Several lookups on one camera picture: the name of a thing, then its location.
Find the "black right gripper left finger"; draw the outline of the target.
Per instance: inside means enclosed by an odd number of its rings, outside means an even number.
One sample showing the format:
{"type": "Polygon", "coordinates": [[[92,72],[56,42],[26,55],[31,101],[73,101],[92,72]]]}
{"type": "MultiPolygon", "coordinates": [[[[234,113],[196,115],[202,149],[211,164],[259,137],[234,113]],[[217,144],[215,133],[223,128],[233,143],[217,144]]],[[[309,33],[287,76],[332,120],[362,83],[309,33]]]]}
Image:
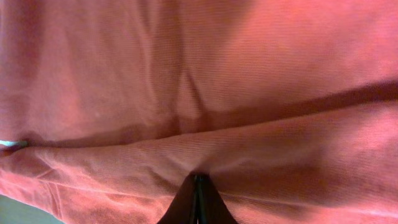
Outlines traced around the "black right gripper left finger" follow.
{"type": "Polygon", "coordinates": [[[196,176],[189,175],[180,186],[164,216],[158,224],[194,224],[197,222],[196,176]]]}

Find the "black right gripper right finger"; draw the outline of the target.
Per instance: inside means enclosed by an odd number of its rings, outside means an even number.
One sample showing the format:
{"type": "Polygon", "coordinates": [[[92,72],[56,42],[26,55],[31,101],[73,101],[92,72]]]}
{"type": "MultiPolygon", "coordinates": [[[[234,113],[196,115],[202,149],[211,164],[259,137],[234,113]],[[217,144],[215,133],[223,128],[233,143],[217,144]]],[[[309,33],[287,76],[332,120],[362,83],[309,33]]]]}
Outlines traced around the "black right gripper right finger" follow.
{"type": "Polygon", "coordinates": [[[197,223],[238,224],[208,175],[197,176],[197,223]]]}

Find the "orange soccer print t-shirt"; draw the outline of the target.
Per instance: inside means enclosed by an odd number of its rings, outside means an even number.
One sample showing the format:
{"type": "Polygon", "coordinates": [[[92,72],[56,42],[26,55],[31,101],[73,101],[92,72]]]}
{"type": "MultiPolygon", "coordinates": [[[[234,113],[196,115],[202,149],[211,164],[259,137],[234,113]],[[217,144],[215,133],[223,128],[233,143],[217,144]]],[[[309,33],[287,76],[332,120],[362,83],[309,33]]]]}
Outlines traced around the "orange soccer print t-shirt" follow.
{"type": "Polygon", "coordinates": [[[207,173],[240,223],[397,222],[397,2],[1,2],[1,194],[156,223],[207,173]]]}

